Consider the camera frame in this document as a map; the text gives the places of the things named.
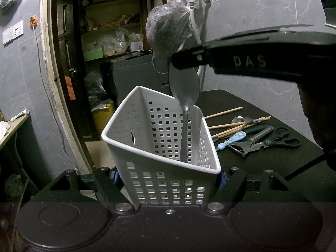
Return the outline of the white perforated utensil basket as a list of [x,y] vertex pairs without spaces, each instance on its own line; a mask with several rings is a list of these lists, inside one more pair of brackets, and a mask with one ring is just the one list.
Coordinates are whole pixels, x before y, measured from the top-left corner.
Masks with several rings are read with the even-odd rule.
[[221,164],[201,109],[188,117],[181,161],[182,109],[171,96],[136,86],[102,131],[135,205],[201,205],[215,192]]

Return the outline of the white cloth on counter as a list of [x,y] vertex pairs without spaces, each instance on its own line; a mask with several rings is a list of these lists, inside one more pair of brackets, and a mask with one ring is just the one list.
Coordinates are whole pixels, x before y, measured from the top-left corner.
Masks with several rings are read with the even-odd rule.
[[3,139],[7,131],[11,128],[10,124],[6,121],[0,122],[0,139]]

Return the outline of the black handled scissors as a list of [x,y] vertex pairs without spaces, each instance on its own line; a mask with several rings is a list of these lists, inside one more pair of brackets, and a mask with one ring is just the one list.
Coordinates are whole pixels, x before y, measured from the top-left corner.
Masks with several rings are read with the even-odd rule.
[[286,127],[278,127],[274,130],[272,135],[266,140],[260,143],[263,147],[279,146],[279,147],[289,147],[298,148],[301,145],[301,141],[290,136],[290,131]]

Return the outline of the blue handled small spoon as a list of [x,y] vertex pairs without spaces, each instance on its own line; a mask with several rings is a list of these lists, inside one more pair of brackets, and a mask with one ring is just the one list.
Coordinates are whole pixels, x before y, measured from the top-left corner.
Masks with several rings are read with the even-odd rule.
[[244,131],[240,131],[235,133],[231,138],[229,138],[228,140],[226,140],[223,143],[219,143],[216,147],[216,150],[223,150],[225,149],[226,146],[228,146],[229,144],[238,142],[242,139],[244,139],[246,137],[246,133]]

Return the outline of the grey plastic bag on tap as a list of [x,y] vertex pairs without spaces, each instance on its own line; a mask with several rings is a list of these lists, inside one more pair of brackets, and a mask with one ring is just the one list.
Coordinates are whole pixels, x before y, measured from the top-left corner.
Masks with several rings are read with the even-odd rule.
[[156,55],[170,57],[192,35],[190,11],[180,2],[156,6],[147,17],[146,37]]

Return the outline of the steel fork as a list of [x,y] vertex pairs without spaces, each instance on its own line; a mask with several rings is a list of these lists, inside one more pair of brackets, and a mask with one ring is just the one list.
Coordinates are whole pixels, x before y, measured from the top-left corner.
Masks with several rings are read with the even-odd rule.
[[253,123],[254,120],[255,119],[251,117],[244,117],[244,124],[240,127],[239,131],[242,131],[249,123]]

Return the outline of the green box on shelf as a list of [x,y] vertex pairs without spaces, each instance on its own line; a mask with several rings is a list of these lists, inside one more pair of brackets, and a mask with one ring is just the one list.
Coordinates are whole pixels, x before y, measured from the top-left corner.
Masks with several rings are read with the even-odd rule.
[[104,57],[104,51],[102,48],[85,51],[83,53],[83,57],[84,57],[85,62],[96,60],[96,59],[101,59]]

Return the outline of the green handled knife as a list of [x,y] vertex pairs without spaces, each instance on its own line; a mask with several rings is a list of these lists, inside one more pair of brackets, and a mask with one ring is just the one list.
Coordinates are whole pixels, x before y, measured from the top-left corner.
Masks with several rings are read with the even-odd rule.
[[269,125],[268,124],[263,124],[263,125],[255,125],[249,128],[244,129],[243,131],[248,135],[248,134],[256,134],[259,133],[263,130],[265,130],[266,128],[268,128]]

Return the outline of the white wall switch plate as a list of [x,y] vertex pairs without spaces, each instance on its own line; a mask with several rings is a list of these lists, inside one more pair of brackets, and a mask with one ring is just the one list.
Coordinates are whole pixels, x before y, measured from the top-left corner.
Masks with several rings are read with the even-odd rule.
[[9,27],[2,33],[2,44],[6,45],[21,35],[23,35],[23,21],[20,21],[17,24]]

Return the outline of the plain wooden chopstick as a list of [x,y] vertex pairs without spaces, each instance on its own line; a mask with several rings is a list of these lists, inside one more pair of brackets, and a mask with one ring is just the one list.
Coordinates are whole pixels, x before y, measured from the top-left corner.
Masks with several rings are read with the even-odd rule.
[[218,112],[218,113],[215,113],[215,114],[211,114],[211,115],[205,116],[205,119],[210,119],[210,118],[214,118],[214,117],[217,117],[217,116],[220,116],[220,115],[225,115],[225,114],[228,114],[228,113],[239,111],[239,110],[242,110],[243,108],[244,108],[243,106],[240,106],[240,107],[236,107],[236,108],[233,108],[233,109]]

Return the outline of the yellow bin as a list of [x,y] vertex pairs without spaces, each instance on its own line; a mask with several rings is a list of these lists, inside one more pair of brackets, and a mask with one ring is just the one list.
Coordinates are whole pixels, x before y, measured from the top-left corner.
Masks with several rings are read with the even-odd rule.
[[93,120],[98,134],[101,134],[115,111],[114,103],[106,104],[99,109],[92,110]]

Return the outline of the steel handled peeler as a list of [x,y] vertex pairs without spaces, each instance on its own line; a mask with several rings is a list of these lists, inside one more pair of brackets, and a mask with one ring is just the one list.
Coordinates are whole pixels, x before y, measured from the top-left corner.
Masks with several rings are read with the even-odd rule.
[[229,144],[228,147],[236,154],[240,155],[241,157],[245,157],[251,150],[251,147],[255,145],[261,138],[269,135],[274,130],[274,127],[269,126],[262,130],[261,132],[255,134],[254,136],[250,137],[247,141],[244,142],[235,142]]

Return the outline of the orange wall plug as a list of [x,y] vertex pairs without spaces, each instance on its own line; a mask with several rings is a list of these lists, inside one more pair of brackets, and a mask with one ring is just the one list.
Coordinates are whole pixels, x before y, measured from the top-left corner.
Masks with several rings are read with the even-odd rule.
[[38,17],[36,15],[33,15],[29,18],[29,26],[32,30],[36,29],[38,25]]

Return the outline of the large steel spoon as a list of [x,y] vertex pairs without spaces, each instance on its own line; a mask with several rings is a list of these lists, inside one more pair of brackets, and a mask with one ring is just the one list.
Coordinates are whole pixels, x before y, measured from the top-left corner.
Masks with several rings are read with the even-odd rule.
[[190,109],[198,100],[200,93],[199,76],[194,68],[177,69],[173,64],[173,56],[169,57],[169,85],[171,93],[178,101],[182,113],[182,139],[180,161],[187,163],[187,126]]

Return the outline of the wooden kitchen counter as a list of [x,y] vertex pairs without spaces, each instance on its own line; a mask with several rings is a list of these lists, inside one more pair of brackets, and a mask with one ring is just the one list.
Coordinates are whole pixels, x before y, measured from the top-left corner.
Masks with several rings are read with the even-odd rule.
[[1,139],[0,150],[7,144],[9,139],[17,132],[17,130],[29,119],[29,117],[29,114],[23,115],[13,122],[8,122],[10,128],[7,130],[5,136]]

